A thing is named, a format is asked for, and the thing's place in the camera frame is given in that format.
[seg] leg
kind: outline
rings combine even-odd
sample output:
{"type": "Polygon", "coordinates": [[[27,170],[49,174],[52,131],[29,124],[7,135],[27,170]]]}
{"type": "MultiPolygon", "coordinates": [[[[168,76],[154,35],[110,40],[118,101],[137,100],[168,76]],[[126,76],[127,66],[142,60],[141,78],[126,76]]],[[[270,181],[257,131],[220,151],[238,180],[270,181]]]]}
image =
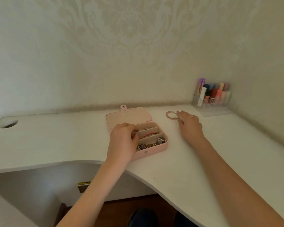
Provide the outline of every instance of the leg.
{"type": "Polygon", "coordinates": [[[136,210],[128,227],[159,227],[158,217],[154,211],[148,208],[136,210]]]}
{"type": "Polygon", "coordinates": [[[188,220],[183,214],[177,212],[174,227],[198,227],[196,224],[188,220]]]}

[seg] hand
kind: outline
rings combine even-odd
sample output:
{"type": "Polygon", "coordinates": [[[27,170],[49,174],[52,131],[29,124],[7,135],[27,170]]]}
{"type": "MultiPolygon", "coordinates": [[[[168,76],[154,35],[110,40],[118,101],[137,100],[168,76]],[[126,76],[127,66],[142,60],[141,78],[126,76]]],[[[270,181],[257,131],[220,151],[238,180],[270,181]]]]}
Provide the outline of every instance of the hand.
{"type": "Polygon", "coordinates": [[[132,137],[132,133],[138,130],[135,125],[126,122],[116,125],[110,134],[106,162],[125,168],[136,153],[139,136],[136,132],[132,137]]]}
{"type": "Polygon", "coordinates": [[[186,142],[195,147],[198,143],[205,140],[202,124],[199,122],[199,118],[195,115],[191,115],[185,111],[177,111],[180,119],[179,128],[181,135],[186,142]]]}

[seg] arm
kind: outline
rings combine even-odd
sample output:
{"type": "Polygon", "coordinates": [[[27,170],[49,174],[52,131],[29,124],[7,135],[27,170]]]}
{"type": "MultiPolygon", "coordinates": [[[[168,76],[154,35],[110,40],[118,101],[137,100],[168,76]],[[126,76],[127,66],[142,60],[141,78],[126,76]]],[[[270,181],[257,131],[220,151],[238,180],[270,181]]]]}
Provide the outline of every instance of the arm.
{"type": "Polygon", "coordinates": [[[284,219],[216,152],[197,116],[178,112],[182,137],[194,148],[231,227],[284,227],[284,219]]]}
{"type": "Polygon", "coordinates": [[[134,125],[118,124],[110,135],[107,158],[96,176],[69,210],[57,227],[90,227],[93,226],[105,198],[125,171],[126,165],[133,158],[138,144],[138,133],[134,125]]]}

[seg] damask wallpaper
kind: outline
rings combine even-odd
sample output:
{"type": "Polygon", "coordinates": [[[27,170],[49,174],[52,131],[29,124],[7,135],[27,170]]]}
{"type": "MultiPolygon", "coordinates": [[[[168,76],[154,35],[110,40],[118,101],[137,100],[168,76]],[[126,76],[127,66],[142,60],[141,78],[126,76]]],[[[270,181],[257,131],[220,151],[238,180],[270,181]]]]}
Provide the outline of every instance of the damask wallpaper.
{"type": "Polygon", "coordinates": [[[284,0],[0,0],[1,116],[185,104],[200,77],[284,141],[284,0]]]}

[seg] desk surface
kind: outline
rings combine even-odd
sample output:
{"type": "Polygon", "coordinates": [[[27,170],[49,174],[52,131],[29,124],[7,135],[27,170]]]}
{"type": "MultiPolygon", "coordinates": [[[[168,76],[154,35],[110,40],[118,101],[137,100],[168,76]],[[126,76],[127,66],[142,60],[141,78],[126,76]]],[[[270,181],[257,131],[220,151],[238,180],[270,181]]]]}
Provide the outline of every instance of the desk surface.
{"type": "MultiPolygon", "coordinates": [[[[151,107],[147,111],[167,133],[167,150],[133,161],[127,172],[153,188],[200,226],[228,226],[197,156],[181,138],[166,111],[199,116],[203,131],[224,160],[284,218],[284,148],[237,115],[202,117],[192,106],[151,107]]],[[[90,111],[0,119],[0,172],[66,162],[102,163],[109,133],[105,115],[90,111]]]]}

